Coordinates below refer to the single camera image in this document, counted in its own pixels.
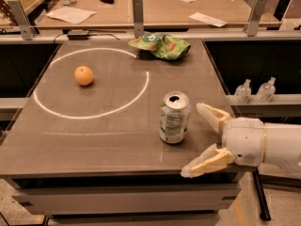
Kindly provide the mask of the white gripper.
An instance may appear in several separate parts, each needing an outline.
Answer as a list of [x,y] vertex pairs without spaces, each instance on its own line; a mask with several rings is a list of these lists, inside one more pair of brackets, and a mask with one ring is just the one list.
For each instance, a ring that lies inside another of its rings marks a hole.
[[263,161],[264,130],[261,120],[232,119],[230,113],[204,103],[197,104],[197,111],[217,134],[223,129],[222,142],[226,148],[218,149],[216,144],[212,144],[182,167],[182,177],[195,178],[223,170],[233,162],[240,166],[257,167]]

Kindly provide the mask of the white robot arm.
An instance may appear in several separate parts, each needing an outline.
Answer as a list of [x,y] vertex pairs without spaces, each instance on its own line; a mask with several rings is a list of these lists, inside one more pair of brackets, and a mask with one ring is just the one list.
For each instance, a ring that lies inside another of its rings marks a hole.
[[182,168],[181,176],[199,177],[230,164],[257,167],[265,163],[301,177],[300,125],[233,118],[228,112],[206,104],[198,104],[197,111],[221,136],[222,146],[211,145]]

